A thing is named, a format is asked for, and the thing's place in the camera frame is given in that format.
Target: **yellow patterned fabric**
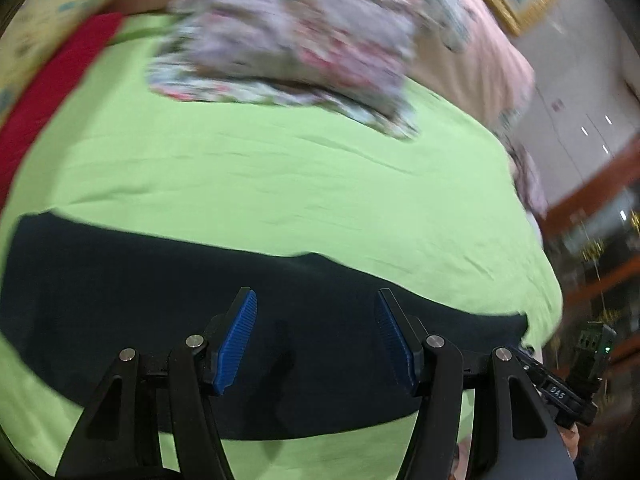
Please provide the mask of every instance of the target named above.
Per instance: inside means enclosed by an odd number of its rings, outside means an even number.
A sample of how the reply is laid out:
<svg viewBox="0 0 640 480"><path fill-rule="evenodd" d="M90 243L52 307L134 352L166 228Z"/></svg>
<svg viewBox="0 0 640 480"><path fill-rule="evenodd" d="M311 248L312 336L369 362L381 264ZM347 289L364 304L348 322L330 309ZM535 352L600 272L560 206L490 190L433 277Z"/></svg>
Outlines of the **yellow patterned fabric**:
<svg viewBox="0 0 640 480"><path fill-rule="evenodd" d="M0 126L31 79L108 0L25 0L0 38Z"/></svg>

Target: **green bed sheet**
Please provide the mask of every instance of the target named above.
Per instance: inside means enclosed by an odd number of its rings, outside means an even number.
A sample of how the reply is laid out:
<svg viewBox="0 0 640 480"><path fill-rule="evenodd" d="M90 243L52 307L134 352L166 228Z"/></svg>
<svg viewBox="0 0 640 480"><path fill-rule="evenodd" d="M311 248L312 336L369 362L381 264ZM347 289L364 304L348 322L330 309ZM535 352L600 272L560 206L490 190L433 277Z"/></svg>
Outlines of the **green bed sheet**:
<svg viewBox="0 0 640 480"><path fill-rule="evenodd" d="M467 312L529 318L546 341L561 294L489 131L417 84L422 131L400 141L320 108L176 102L146 88L169 16L127 20L41 133L0 224L24 213L266 254L309 251ZM55 471L80 407L0 337L0 424ZM465 396L460 434L468 434ZM238 480L395 478L414 417L281 442L224 442ZM167 466L177 462L162 435Z"/></svg>

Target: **hand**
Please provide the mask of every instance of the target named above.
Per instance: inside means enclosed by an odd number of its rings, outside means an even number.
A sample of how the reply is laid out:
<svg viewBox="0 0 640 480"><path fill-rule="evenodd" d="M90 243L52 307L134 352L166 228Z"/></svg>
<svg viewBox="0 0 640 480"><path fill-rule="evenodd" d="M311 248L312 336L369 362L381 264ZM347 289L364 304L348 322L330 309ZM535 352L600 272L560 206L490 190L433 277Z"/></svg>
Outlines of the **hand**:
<svg viewBox="0 0 640 480"><path fill-rule="evenodd" d="M562 441L566 446L566 450L569 452L571 460L575 460L578 456L578 443L580 442L580 433L578 433L578 427L574 424L570 430L558 426L558 431L562 437Z"/></svg>

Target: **round metal bolt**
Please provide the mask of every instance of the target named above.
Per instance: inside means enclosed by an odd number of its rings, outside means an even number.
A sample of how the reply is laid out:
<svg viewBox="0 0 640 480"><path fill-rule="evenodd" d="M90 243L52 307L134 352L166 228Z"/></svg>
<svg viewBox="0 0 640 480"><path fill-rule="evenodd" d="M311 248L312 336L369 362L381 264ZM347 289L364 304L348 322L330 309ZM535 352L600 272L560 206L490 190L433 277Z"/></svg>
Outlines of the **round metal bolt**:
<svg viewBox="0 0 640 480"><path fill-rule="evenodd" d="M185 343L189 348L198 348L204 343L204 338L200 334L190 335Z"/></svg>
<svg viewBox="0 0 640 480"><path fill-rule="evenodd" d="M500 361L510 361L511 360L511 352L506 348L498 348L495 351L495 356L500 359Z"/></svg>
<svg viewBox="0 0 640 480"><path fill-rule="evenodd" d="M121 361L131 361L136 356L136 351L133 348L125 348L120 351L119 357Z"/></svg>
<svg viewBox="0 0 640 480"><path fill-rule="evenodd" d="M430 335L427 338L427 345L432 348L442 348L444 346L444 339L439 335Z"/></svg>

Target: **black garment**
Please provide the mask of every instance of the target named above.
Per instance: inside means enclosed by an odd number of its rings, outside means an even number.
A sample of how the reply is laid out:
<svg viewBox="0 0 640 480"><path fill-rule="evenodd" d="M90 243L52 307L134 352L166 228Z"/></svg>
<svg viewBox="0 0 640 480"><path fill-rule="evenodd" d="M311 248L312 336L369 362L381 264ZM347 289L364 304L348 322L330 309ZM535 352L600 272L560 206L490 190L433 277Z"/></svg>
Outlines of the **black garment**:
<svg viewBox="0 0 640 480"><path fill-rule="evenodd" d="M265 256L45 213L15 232L0 330L39 377L82 404L121 349L167 352L241 286L256 292L258 317L236 382L213 400L223 438L335 433L414 412L380 344L379 288L460 349L517 345L527 329L525 316L466 314L319 254Z"/></svg>

